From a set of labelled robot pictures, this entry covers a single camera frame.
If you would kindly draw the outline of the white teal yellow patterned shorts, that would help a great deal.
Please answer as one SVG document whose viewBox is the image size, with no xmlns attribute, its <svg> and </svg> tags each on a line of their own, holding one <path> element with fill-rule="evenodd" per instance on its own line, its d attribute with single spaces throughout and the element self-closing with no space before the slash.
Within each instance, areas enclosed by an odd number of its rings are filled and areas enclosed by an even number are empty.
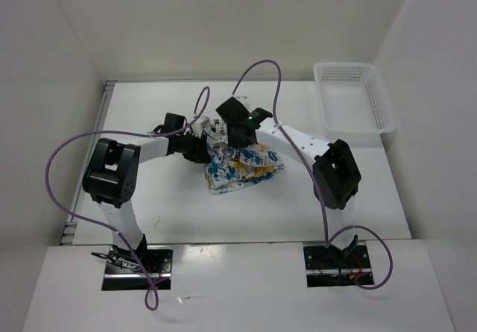
<svg viewBox="0 0 477 332">
<path fill-rule="evenodd" d="M 212 194 L 251 187 L 273 178 L 284 169 L 279 154 L 266 145 L 229 146 L 227 127 L 220 119 L 212 120 L 204 133 L 210 156 L 210 161 L 205 164 L 205 178 Z"/>
</svg>

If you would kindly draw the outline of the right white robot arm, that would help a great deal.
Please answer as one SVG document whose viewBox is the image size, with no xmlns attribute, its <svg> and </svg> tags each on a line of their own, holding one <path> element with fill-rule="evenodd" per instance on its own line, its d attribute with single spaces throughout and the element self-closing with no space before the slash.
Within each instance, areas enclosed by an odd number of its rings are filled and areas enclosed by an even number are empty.
<svg viewBox="0 0 477 332">
<path fill-rule="evenodd" d="M 248 115 L 227 122 L 233 148 L 262 144 L 302 163 L 312 179 L 312 189 L 323 215 L 327 259 L 335 267 L 353 258 L 358 237 L 344 228 L 353 221 L 361 173 L 349 145 L 343 140 L 329 142 L 303 133 L 281 121 L 262 121 Z"/>
</svg>

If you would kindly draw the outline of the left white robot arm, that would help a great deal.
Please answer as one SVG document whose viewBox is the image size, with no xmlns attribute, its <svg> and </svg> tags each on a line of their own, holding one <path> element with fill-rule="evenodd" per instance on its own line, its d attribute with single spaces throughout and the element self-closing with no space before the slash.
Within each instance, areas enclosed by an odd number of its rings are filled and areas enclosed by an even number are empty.
<svg viewBox="0 0 477 332">
<path fill-rule="evenodd" d="M 113 227 L 113 251 L 108 259 L 122 261 L 132 272 L 145 269 L 150 257 L 146 236 L 137 224 L 132 205 L 139 165 L 175 153 L 193 163 L 211 161 L 205 136 L 176 134 L 128 144 L 101 138 L 86 168 L 83 191 L 97 203 L 107 224 Z"/>
</svg>

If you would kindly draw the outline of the white perforated plastic basket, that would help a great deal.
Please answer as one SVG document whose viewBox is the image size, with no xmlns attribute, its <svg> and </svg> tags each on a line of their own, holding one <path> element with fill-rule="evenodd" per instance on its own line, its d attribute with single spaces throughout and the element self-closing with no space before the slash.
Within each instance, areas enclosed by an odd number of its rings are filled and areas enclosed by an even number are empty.
<svg viewBox="0 0 477 332">
<path fill-rule="evenodd" d="M 352 135 L 395 131 L 391 97 L 377 67 L 369 63 L 317 63 L 313 73 L 326 131 Z"/>
</svg>

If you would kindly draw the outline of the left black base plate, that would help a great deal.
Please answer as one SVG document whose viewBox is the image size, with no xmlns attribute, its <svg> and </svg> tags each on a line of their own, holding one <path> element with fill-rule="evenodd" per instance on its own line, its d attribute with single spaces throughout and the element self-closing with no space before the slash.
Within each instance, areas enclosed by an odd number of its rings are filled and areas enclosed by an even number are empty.
<svg viewBox="0 0 477 332">
<path fill-rule="evenodd" d="M 170 290 L 173 263 L 171 245 L 149 245 L 143 264 L 155 284 L 156 290 Z M 145 291 L 148 281 L 138 263 L 132 258 L 114 257 L 113 248 L 108 254 L 92 253 L 106 261 L 102 291 Z"/>
</svg>

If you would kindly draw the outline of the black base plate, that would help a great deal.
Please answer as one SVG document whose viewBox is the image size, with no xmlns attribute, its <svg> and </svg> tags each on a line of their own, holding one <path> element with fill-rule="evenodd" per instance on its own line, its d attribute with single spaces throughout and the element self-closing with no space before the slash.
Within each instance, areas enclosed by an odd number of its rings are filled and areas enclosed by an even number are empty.
<svg viewBox="0 0 477 332">
<path fill-rule="evenodd" d="M 303 256 L 308 288 L 353 286 L 355 279 L 363 286 L 375 285 L 364 244 L 358 244 L 344 260 L 324 245 L 304 245 Z"/>
<path fill-rule="evenodd" d="M 155 284 L 156 290 L 170 290 L 173 263 L 171 245 L 149 245 L 143 264 Z M 106 261 L 102 291 L 145 291 L 148 281 L 138 263 L 132 258 L 114 257 L 113 248 L 108 254 L 92 253 Z"/>
</svg>

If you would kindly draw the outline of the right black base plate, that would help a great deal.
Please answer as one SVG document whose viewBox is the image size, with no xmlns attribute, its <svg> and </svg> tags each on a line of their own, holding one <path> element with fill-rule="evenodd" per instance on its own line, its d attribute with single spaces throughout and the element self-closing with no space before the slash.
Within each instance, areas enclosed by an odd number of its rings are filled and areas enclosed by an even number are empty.
<svg viewBox="0 0 477 332">
<path fill-rule="evenodd" d="M 355 279 L 363 286 L 375 285 L 364 244 L 358 244 L 344 260 L 324 245 L 304 245 L 303 256 L 308 288 L 353 286 Z"/>
</svg>

